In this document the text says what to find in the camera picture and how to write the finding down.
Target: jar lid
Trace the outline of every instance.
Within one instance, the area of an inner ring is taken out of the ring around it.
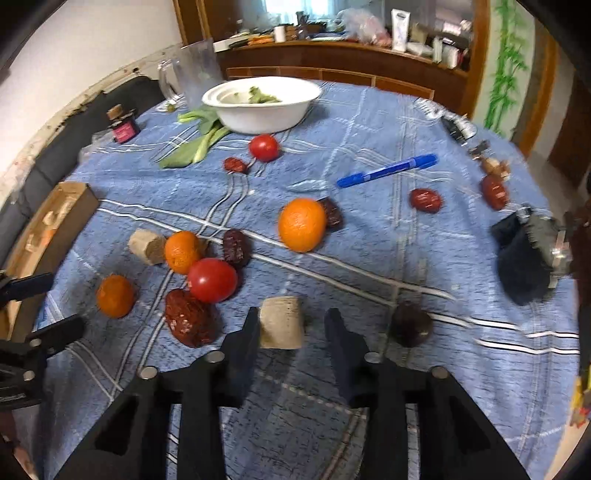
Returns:
[[[115,120],[121,115],[123,115],[123,106],[121,104],[115,105],[107,112],[107,117],[109,117],[109,120]]]

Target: table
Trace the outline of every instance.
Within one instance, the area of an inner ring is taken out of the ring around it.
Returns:
[[[38,321],[44,326],[76,312],[89,318],[85,338],[52,359],[47,371],[46,478],[53,478],[139,366],[184,367],[221,343],[190,349],[170,335],[163,296],[184,278],[166,265],[146,266],[129,252],[128,238],[139,227],[165,235],[190,229],[205,238],[221,238],[229,227],[254,234],[258,255],[244,270],[242,288],[217,305],[226,333],[239,329],[248,307],[264,298],[301,298],[304,347],[261,351],[245,405],[222,411],[232,480],[353,478],[366,417],[344,406],[335,387],[323,332],[330,307],[341,310],[347,328],[363,334],[370,349],[411,368],[448,368],[532,479],[544,476],[577,371],[576,299],[570,278],[559,282],[551,301],[525,307],[512,304],[499,285],[489,227],[521,202],[547,207],[521,154],[491,132],[476,136],[511,162],[512,203],[494,212],[479,194],[477,163],[416,108],[414,98],[321,85],[323,94],[304,121],[277,134],[283,155],[255,164],[248,176],[222,168],[230,155],[249,160],[249,137],[238,134],[198,165],[159,170],[154,160],[198,133],[176,123],[175,114],[155,109],[140,117],[143,131],[132,142],[100,150],[70,176],[88,182],[101,204],[57,273]],[[333,187],[346,174],[421,153],[436,153],[439,164],[345,190]],[[438,214],[410,208],[408,194],[416,187],[439,191],[444,206]],[[325,190],[304,191],[317,188]],[[310,254],[278,243],[277,217],[288,201],[328,194],[343,211],[345,229]],[[95,303],[98,285],[111,273],[126,276],[138,292],[134,309],[120,320],[106,318]],[[411,351],[388,344],[385,336],[393,307],[404,300],[420,301],[436,320],[433,336]],[[170,475],[178,420],[175,410]],[[408,429],[416,467],[412,411]],[[416,478],[417,469],[411,472]]]

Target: red date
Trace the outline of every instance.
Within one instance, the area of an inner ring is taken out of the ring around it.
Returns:
[[[166,295],[164,316],[170,333],[183,345],[197,348],[216,339],[209,307],[188,291],[175,288]]]
[[[496,175],[487,175],[480,181],[482,196],[493,210],[501,210],[509,203],[509,193]]]
[[[389,334],[403,347],[421,345],[432,332],[433,318],[420,307],[405,301],[394,310]]]
[[[322,208],[326,214],[326,226],[328,229],[332,231],[342,229],[343,215],[336,203],[328,197],[320,199],[318,202],[322,205]]]
[[[240,158],[228,157],[223,161],[223,167],[227,171],[233,171],[235,173],[246,173],[248,171],[248,165],[246,165]]]
[[[410,193],[410,204],[421,212],[437,213],[441,210],[443,199],[435,190],[414,189]]]
[[[232,228],[223,234],[223,259],[234,268],[245,267],[251,259],[251,244],[240,230]]]

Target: orange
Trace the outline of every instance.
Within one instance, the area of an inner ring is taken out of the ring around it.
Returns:
[[[188,274],[191,265],[201,260],[197,235],[180,231],[169,237],[164,245],[164,258],[172,271],[181,275]]]
[[[96,304],[105,315],[114,319],[127,315],[134,303],[134,288],[121,275],[108,276],[96,291]]]
[[[279,215],[279,237],[294,252],[308,252],[322,241],[326,214],[312,199],[295,199]]]

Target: metal screw head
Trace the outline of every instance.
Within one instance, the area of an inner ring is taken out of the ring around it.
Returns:
[[[139,377],[142,380],[150,380],[158,375],[158,369],[156,367],[143,367],[142,371],[139,373]]]
[[[367,352],[363,356],[364,360],[369,364],[380,364],[382,363],[382,356],[377,352]]]
[[[210,364],[218,364],[226,358],[226,355],[221,350],[212,350],[205,356],[205,361]]]
[[[431,370],[431,375],[439,380],[443,380],[449,377],[449,372],[445,367],[434,367],[433,370]]]

